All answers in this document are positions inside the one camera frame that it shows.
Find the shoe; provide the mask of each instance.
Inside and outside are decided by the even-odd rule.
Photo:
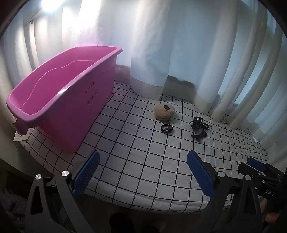
[[[110,218],[113,214],[116,214],[116,213],[122,213],[121,208],[118,205],[109,204],[107,206],[108,217]]]
[[[156,219],[151,222],[151,225],[156,227],[159,232],[162,232],[166,226],[166,222],[162,219]]]

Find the beige plush ball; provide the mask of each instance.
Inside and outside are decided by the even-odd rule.
[[[160,121],[169,121],[174,114],[175,108],[170,104],[159,104],[154,107],[154,115]]]

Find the white paper label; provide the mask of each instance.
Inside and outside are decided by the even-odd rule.
[[[27,140],[29,137],[30,130],[31,130],[31,128],[28,129],[28,131],[25,135],[20,135],[16,132],[13,141],[25,141],[25,140]]]

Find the metal screw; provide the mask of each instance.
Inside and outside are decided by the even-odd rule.
[[[251,177],[250,177],[249,175],[246,175],[246,176],[245,176],[245,179],[246,179],[246,180],[251,180]]]
[[[69,175],[69,171],[63,171],[62,172],[62,176],[67,176],[67,175]]]
[[[225,173],[224,173],[224,172],[218,172],[217,175],[218,175],[219,177],[225,177]]]
[[[38,175],[35,176],[35,179],[36,179],[36,180],[39,180],[39,179],[41,179],[41,178],[42,178],[42,175],[41,175],[41,174],[38,174]]]

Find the checkered tablecloth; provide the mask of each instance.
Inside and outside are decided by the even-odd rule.
[[[161,132],[162,123],[153,114],[159,103],[169,103],[176,114],[173,132]],[[200,116],[212,126],[200,143],[193,141],[190,121]],[[115,82],[113,94],[97,117],[76,153],[67,153],[43,132],[33,128],[23,146],[54,175],[71,169],[89,156],[100,153],[100,165],[86,193],[127,208],[183,213],[203,210],[209,197],[203,195],[187,165],[186,157],[195,150],[203,161],[228,176],[242,178],[237,167],[249,157],[266,163],[267,152],[249,131],[234,130],[200,113],[189,101],[162,95],[161,100],[138,96],[127,84]],[[231,195],[225,207],[230,205]]]

